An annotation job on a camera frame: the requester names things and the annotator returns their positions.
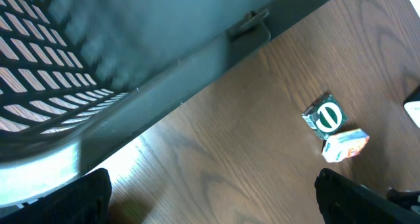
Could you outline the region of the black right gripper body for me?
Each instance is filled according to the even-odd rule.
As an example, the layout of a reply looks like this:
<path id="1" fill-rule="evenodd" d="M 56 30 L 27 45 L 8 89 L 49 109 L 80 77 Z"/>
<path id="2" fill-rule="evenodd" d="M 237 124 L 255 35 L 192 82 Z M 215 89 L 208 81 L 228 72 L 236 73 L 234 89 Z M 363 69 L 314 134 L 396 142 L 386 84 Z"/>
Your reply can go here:
<path id="1" fill-rule="evenodd" d="M 397 191 L 389 188 L 387 200 L 399 205 L 403 209 L 419 214 L 419 191 Z"/>

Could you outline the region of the round clear packaged item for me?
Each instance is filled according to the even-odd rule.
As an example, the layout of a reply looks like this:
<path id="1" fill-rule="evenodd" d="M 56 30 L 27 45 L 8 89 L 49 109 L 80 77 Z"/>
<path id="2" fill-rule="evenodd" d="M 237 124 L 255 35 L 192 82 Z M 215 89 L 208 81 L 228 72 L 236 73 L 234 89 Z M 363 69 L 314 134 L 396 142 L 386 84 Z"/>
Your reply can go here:
<path id="1" fill-rule="evenodd" d="M 328 92 L 316 99 L 301 116 L 321 140 L 327 140 L 348 120 L 335 97 Z"/>

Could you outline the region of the orange tissue pack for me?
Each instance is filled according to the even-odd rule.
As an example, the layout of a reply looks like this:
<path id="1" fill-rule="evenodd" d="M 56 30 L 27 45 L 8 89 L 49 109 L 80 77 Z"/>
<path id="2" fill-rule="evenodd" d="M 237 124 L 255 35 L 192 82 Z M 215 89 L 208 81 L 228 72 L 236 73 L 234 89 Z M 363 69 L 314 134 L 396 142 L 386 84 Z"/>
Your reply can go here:
<path id="1" fill-rule="evenodd" d="M 328 137 L 321 155 L 328 163 L 341 162 L 344 159 L 359 155 L 370 136 L 362 129 L 337 133 Z"/>

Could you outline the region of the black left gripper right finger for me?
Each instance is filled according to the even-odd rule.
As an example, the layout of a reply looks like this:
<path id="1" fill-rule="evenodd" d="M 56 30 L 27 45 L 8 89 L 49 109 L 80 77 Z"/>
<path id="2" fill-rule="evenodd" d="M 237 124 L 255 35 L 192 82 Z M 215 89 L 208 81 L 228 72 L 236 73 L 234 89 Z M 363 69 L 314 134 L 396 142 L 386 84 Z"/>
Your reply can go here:
<path id="1" fill-rule="evenodd" d="M 371 189 L 324 168 L 314 186 L 325 223 L 419 224 L 419 214 L 403 209 Z"/>

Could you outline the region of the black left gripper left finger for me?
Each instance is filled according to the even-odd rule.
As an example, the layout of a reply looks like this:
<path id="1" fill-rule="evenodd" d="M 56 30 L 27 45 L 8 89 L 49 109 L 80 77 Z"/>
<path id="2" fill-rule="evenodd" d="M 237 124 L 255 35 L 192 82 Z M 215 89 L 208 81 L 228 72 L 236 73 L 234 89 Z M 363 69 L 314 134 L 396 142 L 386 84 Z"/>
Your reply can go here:
<path id="1" fill-rule="evenodd" d="M 106 224 L 112 185 L 107 169 L 97 169 L 1 218 L 1 224 Z"/>

